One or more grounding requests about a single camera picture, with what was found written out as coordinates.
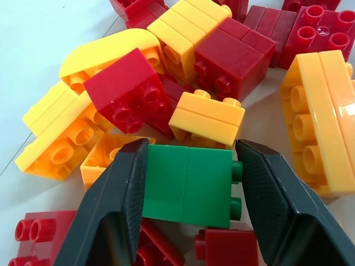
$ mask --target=white surface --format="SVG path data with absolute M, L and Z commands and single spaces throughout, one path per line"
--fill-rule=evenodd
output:
M 166 1 L 171 6 L 175 1 Z M 282 0 L 250 0 L 250 5 L 281 8 Z M 338 10 L 355 10 L 353 0 L 342 0 Z M 77 46 L 125 29 L 109 0 L 36 0 L 28 3 L 3 0 L 0 8 L 0 265 L 16 257 L 17 222 L 27 212 L 77 209 L 84 189 L 78 169 L 58 182 L 20 172 L 13 159 L 34 140 L 21 117 L 57 83 L 64 58 Z M 354 65 L 354 53 L 350 63 Z M 242 138 L 265 144 L 291 162 L 278 94 L 285 74 L 270 69 L 265 80 L 242 103 L 246 108 Z M 145 129 L 139 135 L 151 135 Z M 240 196 L 241 186 L 234 190 Z M 329 209 L 355 242 L 355 197 L 332 202 Z M 248 221 L 246 212 L 243 220 Z M 159 222 L 174 242 L 187 252 L 197 229 Z M 193 253 L 187 254 L 193 259 Z

